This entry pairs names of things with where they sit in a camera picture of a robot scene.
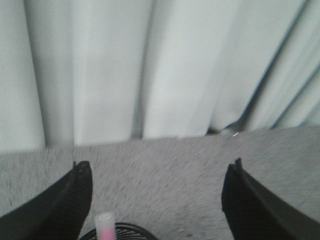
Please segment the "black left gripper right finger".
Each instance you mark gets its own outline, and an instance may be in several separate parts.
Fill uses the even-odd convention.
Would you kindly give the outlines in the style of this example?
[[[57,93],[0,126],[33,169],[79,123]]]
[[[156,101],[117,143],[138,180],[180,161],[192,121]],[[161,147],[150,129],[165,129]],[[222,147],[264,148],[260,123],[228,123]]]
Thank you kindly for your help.
[[[240,158],[229,164],[221,206],[235,240],[318,240],[320,224],[248,174]]]

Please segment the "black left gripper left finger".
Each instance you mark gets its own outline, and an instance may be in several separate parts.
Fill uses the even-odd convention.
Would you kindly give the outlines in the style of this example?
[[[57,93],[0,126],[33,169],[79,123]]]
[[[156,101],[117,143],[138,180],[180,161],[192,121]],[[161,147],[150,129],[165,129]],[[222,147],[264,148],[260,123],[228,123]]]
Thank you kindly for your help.
[[[0,218],[2,240],[76,240],[93,196],[90,163],[72,169],[45,191]]]

